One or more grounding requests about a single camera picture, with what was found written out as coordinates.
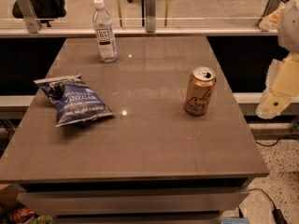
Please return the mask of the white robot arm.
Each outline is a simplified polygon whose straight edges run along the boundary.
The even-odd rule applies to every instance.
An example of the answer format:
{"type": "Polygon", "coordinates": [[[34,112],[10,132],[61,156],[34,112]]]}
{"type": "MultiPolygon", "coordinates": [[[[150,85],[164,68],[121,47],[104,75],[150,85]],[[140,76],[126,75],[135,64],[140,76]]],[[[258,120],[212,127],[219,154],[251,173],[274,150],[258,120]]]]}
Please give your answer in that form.
{"type": "Polygon", "coordinates": [[[265,90],[256,108],[262,119],[279,116],[299,95],[299,0],[266,16],[259,24],[265,31],[278,30],[278,44],[289,54],[282,61],[273,59],[269,65],[265,90]]]}

